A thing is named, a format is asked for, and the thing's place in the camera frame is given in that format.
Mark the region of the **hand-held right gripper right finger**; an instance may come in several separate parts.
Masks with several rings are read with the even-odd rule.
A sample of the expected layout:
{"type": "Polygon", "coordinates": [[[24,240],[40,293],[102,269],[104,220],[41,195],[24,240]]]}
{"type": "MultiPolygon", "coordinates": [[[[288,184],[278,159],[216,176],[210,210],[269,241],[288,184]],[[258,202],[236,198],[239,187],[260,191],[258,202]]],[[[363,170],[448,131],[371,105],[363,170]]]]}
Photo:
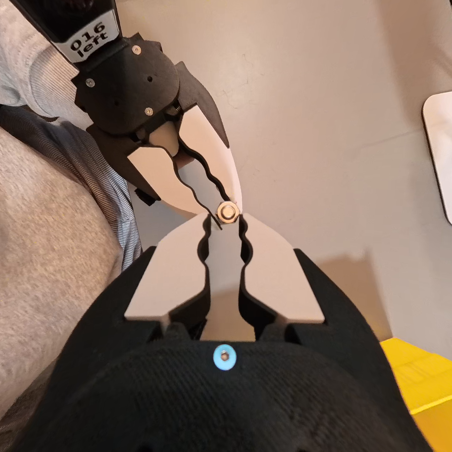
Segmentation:
{"type": "Polygon", "coordinates": [[[323,323],[325,316],[295,249],[269,226],[244,213],[242,244],[249,249],[241,286],[248,323],[323,323]]]}

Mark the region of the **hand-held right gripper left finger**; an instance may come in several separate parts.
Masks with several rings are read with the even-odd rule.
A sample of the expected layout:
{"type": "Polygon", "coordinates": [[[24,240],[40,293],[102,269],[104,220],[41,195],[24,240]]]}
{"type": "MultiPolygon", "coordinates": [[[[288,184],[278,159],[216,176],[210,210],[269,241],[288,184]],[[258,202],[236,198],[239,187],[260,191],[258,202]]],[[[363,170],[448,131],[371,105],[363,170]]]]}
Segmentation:
{"type": "Polygon", "coordinates": [[[201,213],[160,240],[124,313],[125,319],[156,321],[162,330],[172,323],[190,330],[206,319],[211,305],[205,263],[210,233],[210,215],[201,213]]]}

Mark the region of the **yellow plastic bin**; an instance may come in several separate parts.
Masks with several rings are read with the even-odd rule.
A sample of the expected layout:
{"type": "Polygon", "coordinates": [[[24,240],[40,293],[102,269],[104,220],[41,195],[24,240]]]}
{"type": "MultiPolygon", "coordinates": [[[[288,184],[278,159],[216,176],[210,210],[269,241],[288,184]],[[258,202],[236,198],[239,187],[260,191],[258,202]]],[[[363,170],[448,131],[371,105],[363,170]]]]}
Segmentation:
{"type": "Polygon", "coordinates": [[[434,451],[452,450],[452,362],[398,338],[380,343],[404,402],[434,451]]]}

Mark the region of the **silver bolt with nuts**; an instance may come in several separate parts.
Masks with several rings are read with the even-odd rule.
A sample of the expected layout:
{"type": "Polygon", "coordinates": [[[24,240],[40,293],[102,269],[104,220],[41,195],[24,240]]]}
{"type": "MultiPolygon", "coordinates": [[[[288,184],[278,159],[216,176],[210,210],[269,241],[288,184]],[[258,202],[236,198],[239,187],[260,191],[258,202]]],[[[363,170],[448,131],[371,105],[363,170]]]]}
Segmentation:
{"type": "Polygon", "coordinates": [[[232,224],[240,216],[239,207],[232,201],[224,201],[219,204],[216,216],[222,224],[232,224]]]}

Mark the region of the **person's grey hoodie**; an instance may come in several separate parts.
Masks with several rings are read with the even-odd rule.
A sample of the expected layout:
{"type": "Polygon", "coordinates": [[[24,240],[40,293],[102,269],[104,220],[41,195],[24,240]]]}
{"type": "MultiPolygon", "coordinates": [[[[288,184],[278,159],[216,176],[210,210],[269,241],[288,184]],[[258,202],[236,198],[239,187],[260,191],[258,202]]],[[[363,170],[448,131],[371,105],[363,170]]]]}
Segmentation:
{"type": "Polygon", "coordinates": [[[0,182],[3,417],[119,274],[122,250],[79,181],[2,128],[0,182]]]}

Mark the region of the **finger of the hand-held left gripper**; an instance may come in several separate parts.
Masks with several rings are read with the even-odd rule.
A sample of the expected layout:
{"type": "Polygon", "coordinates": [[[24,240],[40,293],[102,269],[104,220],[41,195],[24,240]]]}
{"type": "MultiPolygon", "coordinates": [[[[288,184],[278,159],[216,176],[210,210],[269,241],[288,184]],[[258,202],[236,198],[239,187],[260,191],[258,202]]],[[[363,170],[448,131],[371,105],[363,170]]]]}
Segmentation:
{"type": "Polygon", "coordinates": [[[193,106],[183,114],[178,135],[195,159],[201,162],[222,198],[234,203],[241,214],[242,192],[232,152],[199,106],[193,106]]]}
{"type": "Polygon", "coordinates": [[[207,213],[223,229],[215,214],[200,202],[195,190],[180,178],[174,158],[165,148],[141,146],[127,158],[162,203],[188,219],[207,213]]]}

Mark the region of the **person's left forearm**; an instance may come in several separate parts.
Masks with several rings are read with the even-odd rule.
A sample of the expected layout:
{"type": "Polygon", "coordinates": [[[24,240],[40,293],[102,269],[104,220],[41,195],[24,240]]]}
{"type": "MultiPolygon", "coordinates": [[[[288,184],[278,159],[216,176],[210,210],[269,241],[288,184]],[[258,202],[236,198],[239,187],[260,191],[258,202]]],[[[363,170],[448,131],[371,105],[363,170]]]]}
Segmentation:
{"type": "Polygon", "coordinates": [[[76,68],[10,1],[0,2],[0,103],[27,105],[40,116],[61,117],[86,130],[93,122],[75,104],[76,68]]]}

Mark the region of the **striped grey shirt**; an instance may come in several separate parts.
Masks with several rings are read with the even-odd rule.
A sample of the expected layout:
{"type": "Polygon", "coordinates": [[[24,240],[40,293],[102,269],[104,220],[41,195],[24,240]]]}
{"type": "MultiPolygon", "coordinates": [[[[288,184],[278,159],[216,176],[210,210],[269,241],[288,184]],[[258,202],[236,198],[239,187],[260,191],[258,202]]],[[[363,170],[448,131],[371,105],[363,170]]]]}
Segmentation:
{"type": "Polygon", "coordinates": [[[90,193],[122,247],[122,271],[140,257],[142,245],[127,181],[111,168],[87,131],[63,118],[46,121],[25,107],[2,105],[0,122],[90,193]]]}

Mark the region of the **white document stand base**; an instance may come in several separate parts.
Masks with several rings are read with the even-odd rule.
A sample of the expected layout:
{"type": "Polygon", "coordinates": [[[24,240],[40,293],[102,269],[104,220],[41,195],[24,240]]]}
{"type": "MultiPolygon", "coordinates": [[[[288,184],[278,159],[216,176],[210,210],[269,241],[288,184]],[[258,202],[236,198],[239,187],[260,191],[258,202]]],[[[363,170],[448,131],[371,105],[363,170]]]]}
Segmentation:
{"type": "Polygon", "coordinates": [[[449,224],[452,223],[452,92],[426,99],[422,117],[438,190],[449,224]]]}

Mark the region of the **grey desk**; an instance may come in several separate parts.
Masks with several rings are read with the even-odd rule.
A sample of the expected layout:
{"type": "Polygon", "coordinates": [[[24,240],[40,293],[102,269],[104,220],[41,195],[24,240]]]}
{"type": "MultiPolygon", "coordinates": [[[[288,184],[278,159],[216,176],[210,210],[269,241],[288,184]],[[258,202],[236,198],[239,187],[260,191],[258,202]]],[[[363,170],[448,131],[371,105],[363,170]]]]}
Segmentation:
{"type": "Polygon", "coordinates": [[[244,210],[391,335],[451,356],[451,226],[422,106],[451,89],[449,1],[119,1],[218,105],[244,210]]]}

